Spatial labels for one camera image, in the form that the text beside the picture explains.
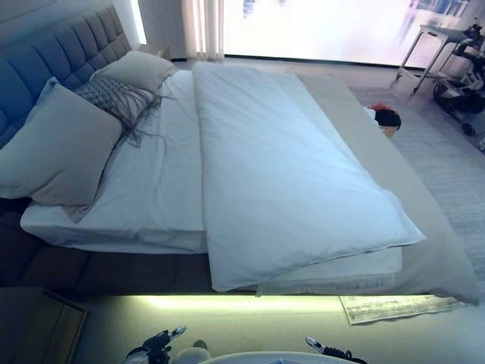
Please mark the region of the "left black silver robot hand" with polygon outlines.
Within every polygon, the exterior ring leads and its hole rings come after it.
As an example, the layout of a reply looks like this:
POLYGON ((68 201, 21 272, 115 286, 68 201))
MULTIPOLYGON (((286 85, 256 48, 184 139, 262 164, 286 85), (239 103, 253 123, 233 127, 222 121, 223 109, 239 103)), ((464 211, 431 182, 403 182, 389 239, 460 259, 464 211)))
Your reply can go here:
POLYGON ((186 326, 181 325, 172 330, 163 330, 157 333, 145 340, 140 347, 132 349, 125 357, 123 363, 169 363, 170 342, 185 331, 186 326))

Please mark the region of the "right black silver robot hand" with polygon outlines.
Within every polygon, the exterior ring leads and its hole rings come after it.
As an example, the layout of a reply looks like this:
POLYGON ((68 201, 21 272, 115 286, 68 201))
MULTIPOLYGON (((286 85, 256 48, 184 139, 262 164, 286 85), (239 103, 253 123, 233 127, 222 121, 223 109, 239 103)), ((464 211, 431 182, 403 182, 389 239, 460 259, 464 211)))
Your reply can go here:
POLYGON ((352 360, 352 353, 350 351, 342 351, 337 348, 328 347, 320 343, 319 341, 315 340, 313 337, 306 337, 305 342, 309 345, 314 351, 326 355, 332 356, 340 359, 345 359, 348 361, 352 360))

